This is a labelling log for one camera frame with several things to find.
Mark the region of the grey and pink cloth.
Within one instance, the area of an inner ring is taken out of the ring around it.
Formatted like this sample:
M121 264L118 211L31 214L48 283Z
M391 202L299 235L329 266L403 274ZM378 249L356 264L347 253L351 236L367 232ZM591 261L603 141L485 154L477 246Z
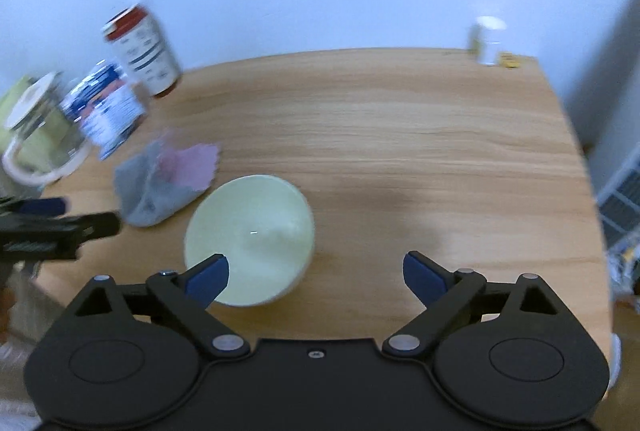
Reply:
M124 222L147 229L165 222L212 185L220 147L184 145L165 134L114 170L113 185Z

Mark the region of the pale yellow bowl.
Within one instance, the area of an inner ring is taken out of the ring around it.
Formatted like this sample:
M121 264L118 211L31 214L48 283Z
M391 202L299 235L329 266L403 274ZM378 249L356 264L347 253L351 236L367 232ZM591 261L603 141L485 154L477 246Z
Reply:
M229 262L218 303L258 307L282 298L302 280L314 255L314 216L305 196L272 175L243 176L216 188L186 229L186 267L215 253Z

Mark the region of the glass pitcher cream lid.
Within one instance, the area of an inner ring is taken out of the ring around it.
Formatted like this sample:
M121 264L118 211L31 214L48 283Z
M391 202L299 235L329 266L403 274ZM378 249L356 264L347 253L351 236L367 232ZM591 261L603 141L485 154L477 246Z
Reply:
M68 119L56 97L56 71L30 84L3 126L11 138L2 154L6 174L28 187L44 187L74 173L92 146L79 124Z

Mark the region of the blue printed plastic pouch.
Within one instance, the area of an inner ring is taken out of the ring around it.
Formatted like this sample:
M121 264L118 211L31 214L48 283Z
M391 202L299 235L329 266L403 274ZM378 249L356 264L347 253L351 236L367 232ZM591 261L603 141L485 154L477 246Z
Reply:
M119 64L99 61L80 80L70 82L61 107L96 147L100 160L111 157L146 117L137 84Z

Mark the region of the red lid patterned tumbler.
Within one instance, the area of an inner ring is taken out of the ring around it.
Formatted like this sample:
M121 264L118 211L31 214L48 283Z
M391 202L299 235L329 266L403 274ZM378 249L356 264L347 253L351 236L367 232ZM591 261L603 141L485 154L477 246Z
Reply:
M137 4L122 10L104 24L102 34L129 76L152 96L175 88L181 76L178 61L160 24L145 7Z

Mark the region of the white radiator heater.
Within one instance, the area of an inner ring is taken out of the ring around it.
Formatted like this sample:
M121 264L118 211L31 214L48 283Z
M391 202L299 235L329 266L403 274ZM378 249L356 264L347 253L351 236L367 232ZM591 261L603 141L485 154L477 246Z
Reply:
M612 248L639 226L639 162L624 166L597 195L605 246Z

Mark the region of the small yellow round object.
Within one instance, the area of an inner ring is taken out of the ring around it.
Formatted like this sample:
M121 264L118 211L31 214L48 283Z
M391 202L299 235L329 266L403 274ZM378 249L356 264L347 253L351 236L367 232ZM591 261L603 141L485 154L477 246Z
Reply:
M503 52L499 55L499 66L506 69L516 69L521 67L521 63L515 55Z

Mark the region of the white small pill bottle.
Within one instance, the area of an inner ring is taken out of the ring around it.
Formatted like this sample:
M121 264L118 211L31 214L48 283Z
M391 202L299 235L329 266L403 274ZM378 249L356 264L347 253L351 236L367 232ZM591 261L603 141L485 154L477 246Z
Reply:
M470 50L477 64L497 66L506 23L495 16L478 16L471 29Z

